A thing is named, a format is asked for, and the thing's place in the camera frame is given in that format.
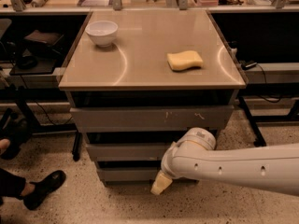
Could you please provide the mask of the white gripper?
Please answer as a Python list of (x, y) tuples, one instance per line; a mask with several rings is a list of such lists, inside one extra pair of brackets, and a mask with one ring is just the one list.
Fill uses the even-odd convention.
[(164, 153), (161, 162), (161, 169), (156, 175), (150, 192), (154, 195), (162, 194), (173, 182), (173, 179), (182, 177), (179, 162), (181, 161), (180, 143), (173, 142), (170, 148)]

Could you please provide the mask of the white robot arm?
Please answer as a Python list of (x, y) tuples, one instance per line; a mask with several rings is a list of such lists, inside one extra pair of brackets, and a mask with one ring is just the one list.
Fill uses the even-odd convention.
[(217, 150), (202, 128), (188, 130), (164, 153), (151, 193), (161, 194), (173, 180), (214, 180), (230, 185), (299, 195), (299, 145)]

